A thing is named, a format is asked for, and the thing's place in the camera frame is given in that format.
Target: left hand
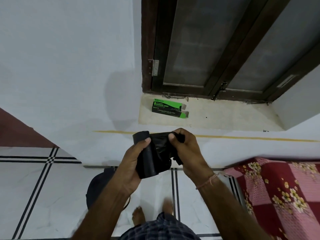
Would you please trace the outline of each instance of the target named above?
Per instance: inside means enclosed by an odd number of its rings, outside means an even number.
[[[147,138],[132,145],[123,156],[123,159],[116,170],[111,181],[112,184],[128,197],[138,188],[141,179],[136,171],[138,156],[141,151],[151,142],[151,138]]]

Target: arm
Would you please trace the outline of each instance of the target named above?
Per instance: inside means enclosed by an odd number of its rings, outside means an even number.
[[[196,137],[181,128],[175,132],[185,135],[184,143],[178,142],[174,134],[169,135],[183,162],[184,173],[196,186],[202,185],[214,172],[202,157]],[[199,192],[223,239],[270,239],[218,177],[212,180],[212,185],[208,183],[199,188]]]
[[[126,151],[114,176],[91,206],[72,240],[111,238],[127,199],[141,182],[135,170],[137,158],[150,141],[150,138],[140,141]]]

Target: bare foot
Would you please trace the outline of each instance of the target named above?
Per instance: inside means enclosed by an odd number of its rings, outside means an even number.
[[[137,226],[146,222],[141,206],[138,206],[132,213],[132,221],[134,226]]]
[[[172,200],[169,198],[165,198],[162,205],[162,211],[167,214],[174,214],[174,206],[172,204]]]

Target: tiled floor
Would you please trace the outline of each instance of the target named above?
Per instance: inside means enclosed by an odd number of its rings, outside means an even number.
[[[70,238],[87,212],[89,183],[102,171],[84,168],[62,149],[0,147],[0,239]],[[234,178],[219,177],[243,203]],[[165,197],[173,199],[176,218],[201,239],[221,239],[199,192],[179,169],[143,179],[112,236],[133,227],[137,206],[154,220]]]

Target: metal hinge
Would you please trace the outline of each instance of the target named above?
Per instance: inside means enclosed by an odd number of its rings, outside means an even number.
[[[151,75],[158,76],[159,60],[148,60],[148,64],[149,69],[152,69]]]
[[[218,91],[216,92],[216,94],[212,97],[211,100],[215,101],[218,97],[219,92],[224,92],[227,88],[228,83],[226,81],[223,81],[218,89]]]

